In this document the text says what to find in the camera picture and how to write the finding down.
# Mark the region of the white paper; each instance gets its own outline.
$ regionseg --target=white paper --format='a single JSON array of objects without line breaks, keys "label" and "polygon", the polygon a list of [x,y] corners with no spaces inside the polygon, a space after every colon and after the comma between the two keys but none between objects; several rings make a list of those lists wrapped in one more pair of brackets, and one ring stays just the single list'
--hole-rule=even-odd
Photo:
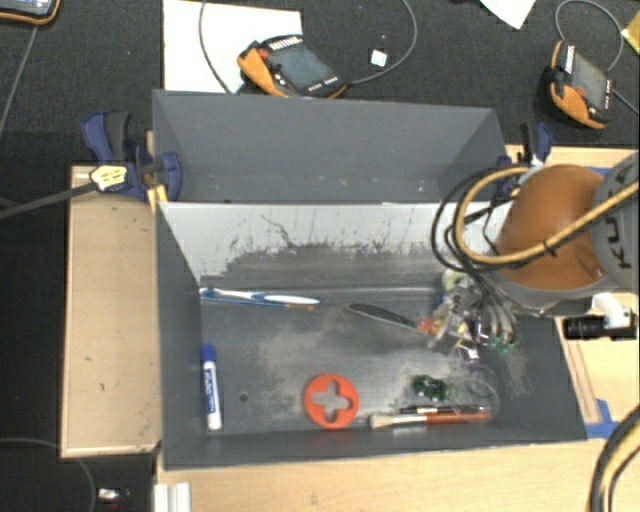
[{"label": "white paper", "polygon": [[[170,91],[224,92],[200,48],[200,2],[164,0],[164,88]],[[238,55],[253,41],[302,34],[297,11],[207,4],[202,38],[218,75],[231,91],[243,84]]]},{"label": "white paper", "polygon": [[536,0],[480,0],[484,6],[505,23],[520,29]]}]

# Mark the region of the blue marker cap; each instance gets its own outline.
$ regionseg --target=blue marker cap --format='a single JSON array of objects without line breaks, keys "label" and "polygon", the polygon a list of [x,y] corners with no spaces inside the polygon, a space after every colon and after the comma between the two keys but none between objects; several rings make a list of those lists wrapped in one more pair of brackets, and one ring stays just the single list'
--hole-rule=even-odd
[{"label": "blue marker cap", "polygon": [[205,343],[204,345],[202,345],[202,360],[205,363],[215,362],[216,353],[213,350],[213,345],[211,345],[211,343]]}]

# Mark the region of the wooden table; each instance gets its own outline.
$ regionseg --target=wooden table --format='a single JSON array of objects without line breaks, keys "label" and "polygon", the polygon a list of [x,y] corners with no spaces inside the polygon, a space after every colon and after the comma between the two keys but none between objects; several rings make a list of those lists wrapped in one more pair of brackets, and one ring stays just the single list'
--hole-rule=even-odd
[{"label": "wooden table", "polygon": [[[610,167],[630,153],[554,148],[549,163]],[[87,172],[74,168],[72,185],[86,182]],[[91,193],[72,201],[63,457],[151,452],[161,438],[152,224],[148,206],[122,196]],[[640,401],[637,341],[567,347],[587,416],[594,414],[594,395],[607,401],[613,419]],[[160,460],[157,480],[190,482],[194,512],[570,512],[584,510],[603,443],[180,472],[164,472]],[[635,462],[619,483],[617,511],[640,503],[639,483]]]}]

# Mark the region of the marker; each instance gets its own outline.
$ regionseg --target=marker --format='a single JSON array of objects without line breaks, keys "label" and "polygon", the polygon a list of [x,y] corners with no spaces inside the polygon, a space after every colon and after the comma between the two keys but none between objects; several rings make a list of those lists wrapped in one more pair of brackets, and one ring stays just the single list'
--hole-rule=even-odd
[{"label": "marker", "polygon": [[218,398],[218,379],[216,377],[216,353],[210,343],[202,346],[202,371],[204,374],[204,392],[207,400],[207,428],[220,430],[222,416]]}]

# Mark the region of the cable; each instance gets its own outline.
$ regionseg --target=cable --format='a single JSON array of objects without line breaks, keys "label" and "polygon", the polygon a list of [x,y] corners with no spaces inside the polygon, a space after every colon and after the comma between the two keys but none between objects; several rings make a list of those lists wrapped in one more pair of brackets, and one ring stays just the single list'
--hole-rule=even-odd
[{"label": "cable", "polygon": [[487,214],[487,217],[484,221],[484,225],[482,226],[482,237],[484,238],[484,241],[487,242],[487,245],[489,247],[491,247],[491,250],[493,251],[494,254],[499,254],[498,253],[498,248],[496,247],[496,244],[493,242],[493,240],[491,240],[489,238],[489,235],[487,234],[487,228],[489,227],[489,221],[491,220],[491,217],[493,216],[493,212],[495,211],[495,207],[491,207],[489,213]]},{"label": "cable", "polygon": [[71,190],[65,190],[64,192],[58,192],[57,194],[43,197],[41,199],[36,199],[35,201],[31,201],[30,203],[21,204],[19,206],[9,208],[8,210],[1,211],[0,221],[8,219],[9,217],[13,217],[14,215],[19,215],[20,213],[26,213],[37,208],[42,208],[43,206],[66,201],[67,199],[71,199],[88,192],[93,192],[95,190],[96,186],[93,182],[91,182],[80,185],[79,187],[72,188]]},{"label": "cable", "polygon": [[[504,169],[506,170],[511,170],[514,171],[513,174],[525,174],[527,172],[529,172],[530,168],[528,165],[514,165],[511,167],[507,167]],[[444,213],[444,209],[447,206],[447,204],[454,202],[454,196],[456,194],[458,194],[458,192],[460,192],[462,189],[464,189],[465,187],[469,187],[471,185],[473,185],[474,183],[477,183],[479,180],[486,178],[488,176],[492,176],[494,175],[494,173],[497,170],[495,168],[489,168],[489,169],[484,169],[480,172],[477,172],[467,178],[465,178],[464,180],[462,180],[461,182],[459,182],[457,185],[455,185],[453,187],[453,189],[451,189],[447,195],[444,197],[444,199],[440,202],[440,205],[438,207],[438,210],[436,211],[436,214],[434,216],[434,220],[433,220],[433,224],[431,226],[431,236],[430,236],[430,242],[431,242],[431,248],[433,250],[433,254],[436,257],[436,259],[442,264],[444,265],[446,268],[456,271],[456,272],[462,272],[462,273],[467,273],[467,269],[458,265],[455,265],[449,261],[447,261],[444,256],[442,255],[442,253],[440,252],[440,250],[438,249],[438,242],[437,242],[437,232],[438,232],[438,227],[440,224],[440,219],[442,218],[442,214]],[[487,272],[490,270],[495,270],[496,267],[492,267],[492,268],[476,268],[474,267],[474,272]]]},{"label": "cable", "polygon": [[[455,241],[451,243],[448,239],[449,233],[452,230],[452,226],[449,226],[445,232],[446,243],[452,254],[456,257],[456,259],[464,266],[466,269],[466,273],[471,276],[473,281],[476,283],[476,286],[480,289],[483,301],[484,299],[489,300],[491,304],[487,307],[493,308],[495,313],[497,314],[496,322],[498,325],[498,329],[496,329],[496,335],[501,338],[502,345],[513,345],[514,343],[514,334],[515,334],[515,324],[516,318],[507,305],[507,302],[503,296],[481,275],[481,271],[476,269],[472,262],[455,246]],[[480,307],[485,307],[484,302],[481,301]]]},{"label": "cable", "polygon": [[589,224],[594,222],[595,220],[603,217],[606,213],[608,213],[613,208],[619,206],[625,200],[631,198],[632,196],[638,193],[638,182],[634,181],[633,183],[627,185],[619,192],[614,194],[612,197],[600,203],[595,208],[592,208],[587,213],[585,213],[580,218],[576,219],[574,222],[557,232],[556,234],[550,236],[543,242],[536,244],[528,249],[524,249],[511,254],[504,254],[498,256],[485,256],[483,254],[478,254],[474,252],[464,241],[463,239],[463,231],[464,231],[464,213],[469,206],[469,203],[473,201],[477,193],[484,188],[489,183],[496,181],[497,179],[520,175],[523,174],[522,168],[512,168],[497,171],[486,178],[479,180],[475,183],[464,195],[460,203],[458,203],[458,207],[455,214],[454,220],[454,241],[460,251],[469,258],[473,263],[480,263],[483,265],[500,265],[500,264],[521,264],[525,261],[530,261],[531,259],[541,257],[545,253],[548,253],[560,245],[563,245],[568,240],[567,238],[575,235],[579,230],[587,227]]},{"label": "cable", "polygon": [[633,461],[633,459],[636,457],[636,455],[638,455],[638,453],[640,453],[640,446],[636,447],[629,454],[629,456],[622,462],[622,464],[620,464],[618,469],[616,469],[615,473],[611,477],[611,483],[609,484],[609,491],[607,493],[608,494],[608,496],[607,496],[608,505],[607,506],[609,508],[609,512],[613,511],[613,496],[614,496],[614,492],[616,490],[616,485],[618,483],[618,479],[620,478],[620,475],[624,472],[624,470],[627,469],[627,466]]},{"label": "cable", "polygon": [[[31,437],[5,437],[5,438],[0,437],[0,445],[2,444],[33,444],[33,445],[45,446],[47,448],[53,448],[56,451],[58,451],[60,448],[57,444],[50,443],[49,441],[44,441],[42,439],[34,439]],[[93,475],[91,474],[91,471],[89,470],[89,467],[84,461],[82,461],[81,459],[73,459],[73,460],[80,466],[80,469],[84,471],[84,474],[87,477],[87,481],[89,483],[89,495],[91,496],[88,510],[89,512],[93,512],[96,508],[96,501],[97,501],[95,480],[93,478]]]},{"label": "cable", "polygon": [[393,71],[398,66],[400,66],[400,64],[402,64],[405,60],[407,60],[409,55],[413,53],[413,50],[416,47],[416,42],[418,41],[418,22],[416,21],[416,16],[413,13],[413,10],[411,9],[411,6],[407,2],[407,0],[400,0],[400,1],[402,2],[402,5],[404,5],[405,9],[407,10],[409,17],[411,18],[411,24],[413,26],[413,38],[411,40],[411,44],[409,45],[409,49],[405,52],[405,54],[402,57],[400,57],[398,61],[396,61],[393,65],[389,66],[387,69],[380,71],[379,73],[376,73],[374,75],[370,75],[364,78],[359,78],[357,80],[351,80],[351,82],[349,82],[351,85],[364,84],[366,82],[371,82],[372,80],[375,80],[377,78],[380,78],[386,75],[390,71]]},{"label": "cable", "polygon": [[618,98],[622,103],[624,103],[635,115],[640,116],[640,112],[638,112],[638,109],[634,107],[627,98],[625,98],[622,94],[620,94],[618,89],[612,89],[611,92],[613,92],[616,98]]},{"label": "cable", "polygon": [[619,451],[621,443],[633,432],[636,424],[640,421],[640,406],[637,406],[624,420],[622,420],[609,436],[600,457],[596,463],[596,468],[591,480],[591,490],[589,492],[589,510],[591,512],[601,512],[604,510],[604,490],[607,479],[605,473],[610,467],[611,460]]},{"label": "cable", "polygon": [[[359,78],[357,80],[351,80],[349,82],[350,85],[360,85],[360,84],[363,84],[363,83],[366,83],[366,82],[371,82],[373,80],[376,80],[377,78],[380,78],[380,77],[386,75],[390,71],[393,71],[398,66],[400,66],[405,60],[407,60],[409,55],[411,55],[411,53],[413,53],[413,50],[415,49],[416,43],[418,41],[418,22],[416,21],[416,16],[415,16],[413,10],[411,9],[411,6],[407,2],[407,0],[400,0],[400,1],[402,2],[402,5],[404,5],[405,9],[407,10],[407,13],[409,14],[409,17],[411,18],[411,25],[413,27],[413,38],[411,40],[411,44],[409,45],[409,49],[405,52],[405,54],[402,57],[400,57],[400,59],[398,59],[397,62],[395,62],[393,65],[389,66],[384,71],[380,71],[379,73],[375,73],[373,75],[370,75],[370,76],[367,76],[367,77],[364,77],[364,78]],[[224,80],[220,77],[218,72],[216,71],[215,67],[213,66],[213,63],[211,62],[211,59],[209,58],[209,54],[207,52],[207,49],[206,49],[206,47],[204,45],[204,37],[202,35],[202,19],[203,19],[203,15],[204,15],[204,8],[206,7],[207,2],[208,2],[208,0],[202,0],[202,5],[200,6],[200,16],[199,16],[199,21],[198,21],[198,36],[200,38],[200,48],[202,49],[202,54],[204,55],[204,58],[207,61],[207,65],[209,66],[209,69],[213,73],[213,76],[218,81],[220,86],[224,89],[225,93],[234,94],[231,91],[231,89],[229,89],[229,87],[224,82]]]},{"label": "cable", "polygon": [[[564,0],[564,2],[562,2],[560,5],[558,5],[558,7],[556,9],[556,14],[555,14],[556,30],[558,31],[558,35],[560,36],[561,39],[565,39],[565,36],[562,33],[562,29],[560,28],[560,10],[565,5],[572,4],[572,3],[587,4],[587,5],[590,5],[592,7],[595,7],[600,12],[604,13],[613,22],[613,24],[615,25],[616,30],[618,31],[618,40],[619,40],[620,44],[618,45],[618,53],[616,54],[615,58],[613,59],[611,64],[609,64],[609,67],[607,68],[607,73],[609,73],[614,68],[614,66],[618,63],[618,61],[620,60],[620,56],[622,55],[622,51],[624,49],[624,36],[622,35],[622,30],[623,29],[620,26],[620,23],[615,18],[615,16],[611,13],[611,11],[609,11],[606,7],[603,7],[602,5],[597,4],[596,2],[593,2],[591,0]],[[637,116],[640,115],[640,113],[638,112],[638,109],[636,107],[634,107],[631,104],[631,102],[629,100],[627,100],[624,96],[622,96],[622,94],[620,94],[616,89],[613,89],[612,92],[635,115],[637,115]]]},{"label": "cable", "polygon": [[204,17],[204,8],[206,6],[207,6],[207,0],[202,0],[202,5],[200,5],[200,16],[198,18],[198,37],[200,38],[200,48],[202,49],[202,54],[204,55],[204,58],[207,61],[207,65],[209,66],[209,69],[213,73],[213,76],[215,77],[215,79],[220,84],[220,87],[222,87],[224,89],[224,92],[226,92],[227,94],[233,94],[231,92],[231,89],[229,89],[227,84],[224,82],[224,80],[220,77],[220,75],[216,71],[216,68],[213,67],[213,63],[211,62],[211,59],[209,58],[209,54],[207,53],[207,49],[205,48],[205,45],[204,45],[204,37],[202,36],[202,18]]},{"label": "cable", "polygon": [[31,37],[29,38],[27,49],[25,50],[24,55],[22,56],[22,62],[20,63],[20,67],[18,68],[16,77],[13,79],[13,85],[11,86],[9,97],[4,106],[4,111],[2,112],[2,118],[0,118],[0,139],[2,138],[2,133],[4,132],[7,118],[9,117],[9,110],[11,109],[11,105],[13,104],[13,99],[16,95],[16,91],[18,90],[18,84],[20,83],[20,80],[22,79],[22,75],[24,74],[24,68],[27,65],[29,56],[31,55],[31,50],[33,49],[33,43],[35,42],[37,35],[38,35],[38,26],[36,25],[31,29]]},{"label": "cable", "polygon": [[562,33],[562,29],[560,28],[560,10],[565,5],[573,4],[573,3],[587,4],[587,5],[590,5],[592,7],[595,7],[599,11],[603,12],[604,14],[606,14],[607,17],[613,22],[613,24],[618,29],[618,38],[620,39],[620,46],[618,47],[618,53],[616,54],[615,58],[613,59],[611,64],[609,64],[609,67],[607,68],[607,72],[611,71],[613,69],[613,67],[618,63],[618,60],[620,60],[620,56],[622,55],[622,50],[623,50],[623,47],[624,47],[624,38],[622,37],[622,27],[620,26],[620,23],[618,23],[618,20],[615,18],[615,16],[613,14],[611,14],[611,11],[609,11],[607,8],[601,6],[600,4],[597,4],[596,2],[592,2],[591,0],[564,0],[564,2],[562,2],[560,5],[558,5],[558,8],[556,9],[556,15],[555,15],[556,30],[558,31],[558,35],[560,36],[561,39],[566,39],[566,38],[564,37],[564,34]]}]

